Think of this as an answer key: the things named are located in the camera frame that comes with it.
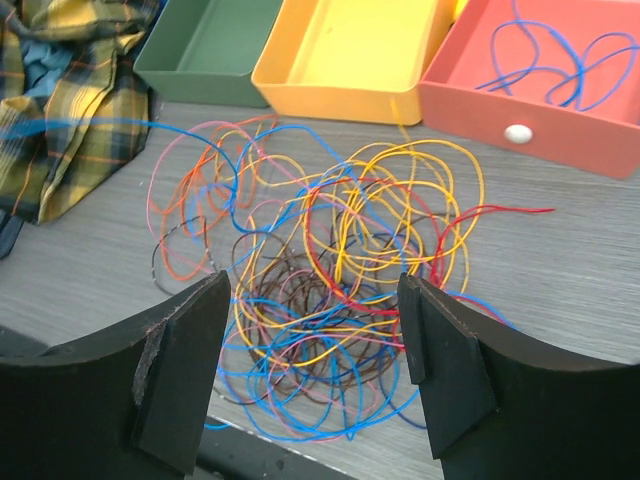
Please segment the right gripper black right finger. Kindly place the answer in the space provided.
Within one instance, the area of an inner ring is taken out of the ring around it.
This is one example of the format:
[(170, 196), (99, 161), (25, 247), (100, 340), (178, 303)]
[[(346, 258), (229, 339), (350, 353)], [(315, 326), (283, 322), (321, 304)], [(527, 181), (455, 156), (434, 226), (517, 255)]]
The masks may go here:
[(577, 354), (402, 275), (399, 315), (448, 479), (635, 479), (639, 369)]

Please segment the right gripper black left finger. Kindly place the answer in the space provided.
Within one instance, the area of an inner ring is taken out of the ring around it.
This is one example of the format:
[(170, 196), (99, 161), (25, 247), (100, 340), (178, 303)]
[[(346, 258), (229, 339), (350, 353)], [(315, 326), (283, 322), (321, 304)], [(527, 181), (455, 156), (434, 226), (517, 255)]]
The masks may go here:
[(225, 273), (102, 330), (1, 360), (5, 479), (194, 471), (230, 305)]

